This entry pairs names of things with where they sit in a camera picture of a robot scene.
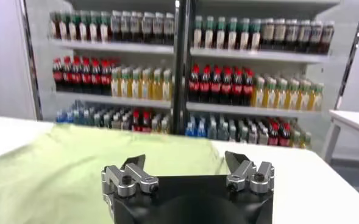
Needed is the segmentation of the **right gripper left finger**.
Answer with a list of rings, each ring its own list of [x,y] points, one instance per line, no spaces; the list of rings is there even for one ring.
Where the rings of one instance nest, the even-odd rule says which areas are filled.
[[[145,160],[146,155],[138,155],[127,158],[120,168],[115,165],[105,166],[101,171],[102,193],[132,197],[138,187],[142,193],[156,193],[159,189],[159,180],[143,170]]]

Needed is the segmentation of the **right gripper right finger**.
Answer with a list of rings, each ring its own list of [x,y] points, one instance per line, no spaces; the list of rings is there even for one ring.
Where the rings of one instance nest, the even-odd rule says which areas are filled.
[[[225,151],[225,161],[230,170],[226,187],[231,192],[249,189],[255,194],[266,194],[274,190],[274,166],[261,162],[257,167],[246,155]]]

